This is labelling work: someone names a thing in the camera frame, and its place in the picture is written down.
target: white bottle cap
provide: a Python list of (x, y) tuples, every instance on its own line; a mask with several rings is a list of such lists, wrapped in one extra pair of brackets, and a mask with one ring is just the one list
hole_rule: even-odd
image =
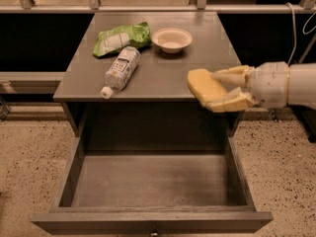
[(101, 96), (105, 99), (109, 99), (113, 94), (113, 90), (110, 87), (103, 87), (101, 90)]

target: floor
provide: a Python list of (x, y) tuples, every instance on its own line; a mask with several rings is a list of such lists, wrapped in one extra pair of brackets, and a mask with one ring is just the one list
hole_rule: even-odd
[[(255, 206), (274, 221), (253, 235), (211, 236), (316, 236), (316, 143), (291, 109), (276, 116), (251, 109), (234, 135)], [(0, 122), (1, 237), (49, 236), (30, 218), (49, 210), (73, 137), (59, 106), (12, 106)]]

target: chip bag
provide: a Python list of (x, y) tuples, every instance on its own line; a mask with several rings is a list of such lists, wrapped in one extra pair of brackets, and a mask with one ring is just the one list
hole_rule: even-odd
[(93, 48), (93, 55), (101, 57), (107, 53), (120, 52), (126, 46), (135, 48), (151, 44), (150, 29), (147, 22), (133, 26), (119, 26), (105, 32), (99, 32)]

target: bottle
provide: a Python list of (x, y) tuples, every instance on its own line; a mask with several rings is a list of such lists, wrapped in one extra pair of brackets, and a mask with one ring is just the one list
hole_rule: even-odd
[(106, 86), (101, 90), (103, 98), (109, 99), (114, 92), (119, 92), (126, 86), (139, 59), (139, 51), (132, 46), (125, 47), (119, 53), (116, 61), (106, 72)]

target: white cable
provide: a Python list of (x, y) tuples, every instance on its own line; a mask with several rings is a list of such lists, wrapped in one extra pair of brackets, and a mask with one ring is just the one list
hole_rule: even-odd
[(291, 10), (292, 12), (292, 21), (293, 21), (293, 35), (294, 35), (294, 47), (293, 47), (293, 50), (292, 50), (292, 54), (290, 55), (290, 58), (287, 62), (287, 65), (290, 64), (291, 60), (292, 60), (292, 57), (294, 56), (294, 53), (296, 51), (296, 44), (297, 44), (297, 36), (296, 36), (296, 23), (295, 23), (295, 12), (294, 12), (294, 9), (291, 5), (291, 3), (286, 3), (286, 5), (289, 7), (289, 9)]
[(305, 23), (305, 25), (303, 27), (303, 33), (306, 36), (309, 35), (310, 33), (312, 33), (316, 29), (316, 26), (315, 26), (312, 30), (308, 31), (307, 33), (305, 32), (305, 28), (306, 28), (307, 24), (310, 22), (310, 20), (314, 17), (315, 14), (316, 14), (316, 12), (314, 12), (313, 15), (309, 17), (309, 19), (306, 21), (306, 23)]

